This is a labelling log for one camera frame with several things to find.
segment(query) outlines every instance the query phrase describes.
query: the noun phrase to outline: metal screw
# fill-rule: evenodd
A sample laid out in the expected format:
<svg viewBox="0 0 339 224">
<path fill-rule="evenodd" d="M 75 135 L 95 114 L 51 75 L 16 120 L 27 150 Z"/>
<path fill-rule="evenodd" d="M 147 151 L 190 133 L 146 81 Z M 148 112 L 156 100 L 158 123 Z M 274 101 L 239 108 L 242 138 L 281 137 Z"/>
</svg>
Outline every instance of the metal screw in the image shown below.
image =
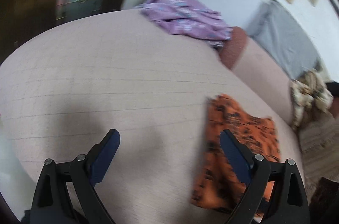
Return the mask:
<svg viewBox="0 0 339 224">
<path fill-rule="evenodd" d="M 258 160 L 258 161 L 264 160 L 264 156 L 262 156 L 261 154 L 256 154 L 256 155 L 254 156 L 254 158 L 255 158 L 256 160 Z"/>
<path fill-rule="evenodd" d="M 289 163 L 291 166 L 295 165 L 295 161 L 293 159 L 287 159 L 287 163 Z"/>
<path fill-rule="evenodd" d="M 47 158 L 46 160 L 45 160 L 45 165 L 49 165 L 50 163 L 52 163 L 53 162 L 53 160 L 51 159 L 51 158 Z"/>
<path fill-rule="evenodd" d="M 77 156 L 77 161 L 81 162 L 81 161 L 84 161 L 86 158 L 86 155 L 85 154 L 79 154 Z"/>
</svg>

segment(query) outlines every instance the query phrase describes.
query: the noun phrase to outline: cloth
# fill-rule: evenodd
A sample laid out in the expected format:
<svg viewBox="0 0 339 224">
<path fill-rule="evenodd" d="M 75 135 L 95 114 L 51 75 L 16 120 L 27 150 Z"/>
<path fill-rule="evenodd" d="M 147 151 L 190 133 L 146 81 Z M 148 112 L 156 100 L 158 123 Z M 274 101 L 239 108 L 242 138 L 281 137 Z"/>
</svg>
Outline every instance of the cloth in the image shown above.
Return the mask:
<svg viewBox="0 0 339 224">
<path fill-rule="evenodd" d="M 298 80 L 292 80 L 290 86 L 294 131 L 330 114 L 328 109 L 331 107 L 333 95 L 315 69 L 305 72 Z"/>
<path fill-rule="evenodd" d="M 231 211 L 245 191 L 220 147 L 221 131 L 229 129 L 237 140 L 254 154 L 269 161 L 280 161 L 279 143 L 274 122 L 247 114 L 231 97 L 223 94 L 211 100 L 206 127 L 207 151 L 203 170 L 197 177 L 191 203 L 206 209 Z M 264 198 L 268 201 L 273 182 L 267 184 Z"/>
<path fill-rule="evenodd" d="M 141 13 L 172 35 L 188 35 L 208 40 L 232 38 L 219 12 L 208 9 L 198 0 L 146 0 Z M 223 42 L 209 42 L 222 47 Z"/>
<path fill-rule="evenodd" d="M 339 119 L 326 115 L 299 131 L 305 175 L 305 190 L 310 200 L 321 177 L 339 182 Z"/>
<path fill-rule="evenodd" d="M 314 68 L 319 55 L 312 41 L 276 0 L 263 3 L 246 30 L 291 79 Z"/>
</svg>

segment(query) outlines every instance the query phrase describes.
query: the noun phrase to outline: orange patterned cloth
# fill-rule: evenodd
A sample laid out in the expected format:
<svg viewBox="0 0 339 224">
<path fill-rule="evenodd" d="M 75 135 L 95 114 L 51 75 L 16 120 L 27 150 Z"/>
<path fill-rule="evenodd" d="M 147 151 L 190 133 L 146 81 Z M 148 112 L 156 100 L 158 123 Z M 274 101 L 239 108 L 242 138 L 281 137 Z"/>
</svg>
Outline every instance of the orange patterned cloth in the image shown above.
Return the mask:
<svg viewBox="0 0 339 224">
<path fill-rule="evenodd" d="M 222 94 L 210 102 L 206 128 L 205 165 L 195 181 L 191 203 L 206 209 L 231 211 L 245 191 L 220 147 L 220 133 L 229 129 L 241 144 L 269 161 L 280 161 L 274 122 L 247 114 L 231 97 Z M 273 182 L 267 184 L 268 201 Z"/>
</svg>

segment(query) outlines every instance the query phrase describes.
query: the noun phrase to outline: blue gripper pad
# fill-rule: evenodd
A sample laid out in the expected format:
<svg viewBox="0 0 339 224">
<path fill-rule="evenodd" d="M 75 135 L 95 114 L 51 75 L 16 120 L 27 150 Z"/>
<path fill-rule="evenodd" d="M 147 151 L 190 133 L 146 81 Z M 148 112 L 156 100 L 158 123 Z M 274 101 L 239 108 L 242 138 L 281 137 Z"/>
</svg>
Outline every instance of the blue gripper pad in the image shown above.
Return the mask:
<svg viewBox="0 0 339 224">
<path fill-rule="evenodd" d="M 252 180 L 250 166 L 233 140 L 224 131 L 220 134 L 220 145 L 238 180 L 248 186 Z"/>
<path fill-rule="evenodd" d="M 98 157 L 95 161 L 91 164 L 91 175 L 89 182 L 92 187 L 95 184 L 100 183 L 110 166 L 112 159 L 118 150 L 120 145 L 120 134 L 117 130 L 112 129 L 113 133 L 106 144 L 102 147 L 101 152 L 99 153 Z"/>
</svg>

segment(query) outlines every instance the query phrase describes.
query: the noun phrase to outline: gray pillow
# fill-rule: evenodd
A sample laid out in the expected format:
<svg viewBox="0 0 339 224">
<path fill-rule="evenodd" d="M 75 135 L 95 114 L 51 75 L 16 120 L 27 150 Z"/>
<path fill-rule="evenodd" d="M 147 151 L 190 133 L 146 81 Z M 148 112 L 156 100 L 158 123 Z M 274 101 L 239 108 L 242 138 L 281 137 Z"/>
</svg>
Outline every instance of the gray pillow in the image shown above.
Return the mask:
<svg viewBox="0 0 339 224">
<path fill-rule="evenodd" d="M 246 30 L 291 79 L 314 68 L 319 54 L 304 30 L 276 0 L 263 3 Z"/>
</svg>

